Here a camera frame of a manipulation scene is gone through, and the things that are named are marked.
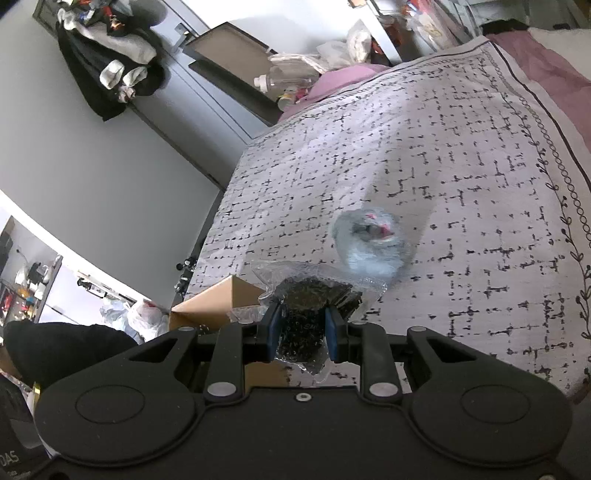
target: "screw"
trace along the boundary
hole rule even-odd
[[[392,397],[398,393],[398,387],[393,383],[378,382],[369,387],[369,393],[376,397]]]
[[[214,397],[229,397],[235,391],[236,385],[230,382],[215,382],[207,388],[207,393]]]
[[[295,399],[297,401],[310,401],[312,400],[312,395],[310,395],[309,393],[298,393],[295,396]]]

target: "black printed pattern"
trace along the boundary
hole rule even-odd
[[[591,355],[591,155],[544,95],[477,39],[282,122],[242,156],[189,292],[230,273],[256,284],[255,258],[339,266],[334,218],[382,207],[416,253],[369,320],[424,325],[577,389]]]

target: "bag of black contents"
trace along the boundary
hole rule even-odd
[[[387,285],[373,278],[355,277],[328,265],[291,261],[254,261],[255,275],[267,290],[259,297],[263,306],[281,304],[280,336],[275,358],[297,364],[317,374],[328,358],[324,342],[324,311],[334,305],[343,320],[363,317],[386,291]],[[233,320],[262,318],[258,307],[232,311]]]

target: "door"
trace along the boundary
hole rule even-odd
[[[267,127],[230,96],[189,68],[193,62],[182,52],[185,35],[199,35],[208,28],[184,4],[139,2],[139,9],[158,11],[152,26],[163,42],[163,63],[169,78],[151,97],[134,100],[137,111],[173,147],[204,174],[225,188],[248,142]]]

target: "white pillow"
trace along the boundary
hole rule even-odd
[[[581,75],[591,81],[591,30],[528,30],[534,40],[562,55]]]

